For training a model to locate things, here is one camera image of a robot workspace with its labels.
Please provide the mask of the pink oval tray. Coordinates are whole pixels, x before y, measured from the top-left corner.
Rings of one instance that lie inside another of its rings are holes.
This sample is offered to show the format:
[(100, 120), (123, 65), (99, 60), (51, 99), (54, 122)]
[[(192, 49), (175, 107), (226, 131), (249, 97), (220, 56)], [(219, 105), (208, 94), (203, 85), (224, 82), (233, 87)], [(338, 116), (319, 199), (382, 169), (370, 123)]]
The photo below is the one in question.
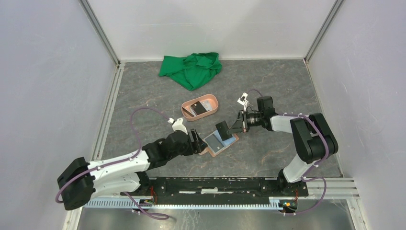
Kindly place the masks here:
[(217, 98), (212, 94), (206, 94), (184, 102), (181, 105), (181, 112), (188, 121), (196, 121), (216, 113), (218, 107)]

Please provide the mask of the dark credit card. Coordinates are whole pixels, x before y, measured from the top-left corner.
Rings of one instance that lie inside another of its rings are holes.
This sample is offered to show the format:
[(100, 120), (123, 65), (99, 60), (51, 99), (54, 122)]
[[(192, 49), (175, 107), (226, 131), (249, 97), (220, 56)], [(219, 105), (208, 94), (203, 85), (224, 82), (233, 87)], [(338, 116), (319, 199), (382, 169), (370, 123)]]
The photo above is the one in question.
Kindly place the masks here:
[(212, 157), (216, 157), (226, 148), (223, 142), (221, 142), (215, 134), (207, 136), (204, 141), (207, 143), (208, 152)]

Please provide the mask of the black card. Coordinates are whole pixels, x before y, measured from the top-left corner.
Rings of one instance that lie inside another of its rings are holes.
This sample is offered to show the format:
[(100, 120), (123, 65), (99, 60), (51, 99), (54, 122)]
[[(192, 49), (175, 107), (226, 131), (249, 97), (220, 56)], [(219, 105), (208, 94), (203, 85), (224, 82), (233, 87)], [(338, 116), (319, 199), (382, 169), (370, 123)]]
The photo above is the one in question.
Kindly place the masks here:
[(225, 120), (222, 121), (222, 122), (217, 123), (215, 125), (215, 127), (216, 127), (216, 130), (218, 131), (219, 136), (220, 136), (222, 141), (226, 141), (226, 140), (231, 139), (233, 137), (232, 134), (228, 133), (229, 127), (228, 127)]
[(201, 115), (207, 112), (200, 101), (196, 101), (195, 103), (191, 104), (190, 108), (193, 110), (195, 115)]

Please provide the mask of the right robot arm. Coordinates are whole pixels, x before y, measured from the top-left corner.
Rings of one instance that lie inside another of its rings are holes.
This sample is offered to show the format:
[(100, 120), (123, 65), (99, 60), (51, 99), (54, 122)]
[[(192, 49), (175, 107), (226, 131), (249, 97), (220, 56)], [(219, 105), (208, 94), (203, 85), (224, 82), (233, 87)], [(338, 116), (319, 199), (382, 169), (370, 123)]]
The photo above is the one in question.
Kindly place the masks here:
[(227, 134), (246, 133), (251, 127), (261, 126), (273, 132), (290, 133), (296, 149), (296, 155), (288, 166), (280, 170), (277, 180), (277, 191), (290, 195), (300, 183), (307, 181), (309, 171), (338, 152), (338, 142), (322, 113), (278, 114), (270, 96), (257, 98), (258, 109), (248, 112), (247, 94), (243, 94), (238, 103), (244, 106), (235, 123)]

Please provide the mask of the brown leather card holder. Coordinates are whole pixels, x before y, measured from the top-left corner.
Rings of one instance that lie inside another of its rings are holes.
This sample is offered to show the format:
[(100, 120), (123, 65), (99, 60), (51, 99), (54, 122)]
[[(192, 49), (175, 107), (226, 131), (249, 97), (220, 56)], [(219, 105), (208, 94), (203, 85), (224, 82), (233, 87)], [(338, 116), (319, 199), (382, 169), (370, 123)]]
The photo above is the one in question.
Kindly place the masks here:
[(215, 131), (203, 139), (203, 141), (207, 144), (207, 147), (201, 153), (199, 153), (199, 155), (209, 153), (214, 158), (238, 140), (239, 137), (236, 134), (233, 134), (231, 138), (223, 141), (219, 132)]

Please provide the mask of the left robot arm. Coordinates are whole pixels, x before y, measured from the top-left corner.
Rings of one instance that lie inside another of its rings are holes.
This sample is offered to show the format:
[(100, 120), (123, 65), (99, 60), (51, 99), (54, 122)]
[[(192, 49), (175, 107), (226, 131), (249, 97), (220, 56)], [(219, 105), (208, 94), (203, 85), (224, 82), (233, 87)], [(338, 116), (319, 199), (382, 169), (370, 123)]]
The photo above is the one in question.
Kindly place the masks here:
[(145, 195), (150, 190), (150, 181), (144, 177), (146, 171), (162, 167), (178, 156), (199, 154), (206, 148), (195, 129), (187, 133), (176, 130), (119, 157), (103, 161), (76, 158), (57, 178), (59, 191), (55, 201), (63, 204), (65, 210), (74, 210), (93, 198), (113, 193)]

